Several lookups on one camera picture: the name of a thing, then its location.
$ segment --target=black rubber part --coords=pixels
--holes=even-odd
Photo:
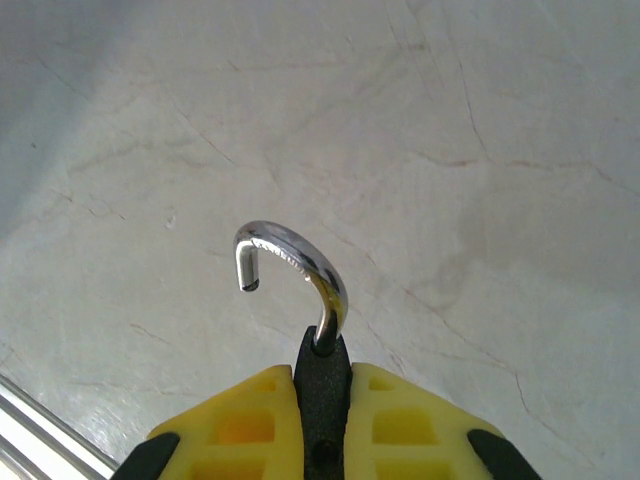
[[[351,363],[342,337],[328,356],[314,353],[315,332],[316,327],[309,327],[304,334],[293,376],[304,438],[304,478],[344,480]]]
[[[480,429],[471,430],[467,438],[494,480],[542,480],[506,438]]]
[[[158,480],[180,443],[177,433],[163,433],[141,443],[129,454],[111,480]]]

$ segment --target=yellow tool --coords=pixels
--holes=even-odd
[[[235,238],[238,282],[258,288],[258,249],[322,299],[295,373],[268,368],[155,428],[112,480],[539,480],[492,425],[381,368],[351,364],[348,299],[325,256],[297,233],[251,222]]]

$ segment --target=hook handle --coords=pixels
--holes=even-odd
[[[293,230],[273,222],[249,222],[234,239],[238,284],[243,292],[253,292],[260,284],[258,249],[282,258],[316,287],[322,300],[322,315],[312,347],[318,355],[329,355],[340,337],[349,303],[336,269],[320,250]]]

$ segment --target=white marble surface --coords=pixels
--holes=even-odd
[[[235,230],[336,265],[353,360],[545,478],[640,469],[636,0],[4,0],[0,365],[122,459],[295,361],[319,309]]]

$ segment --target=metal hook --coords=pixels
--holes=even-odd
[[[313,283],[322,300],[322,315],[313,339],[318,355],[329,355],[347,316],[349,300],[342,279],[329,260],[311,243],[282,225],[273,222],[249,222],[234,239],[238,284],[243,292],[258,288],[258,249],[271,252]]]

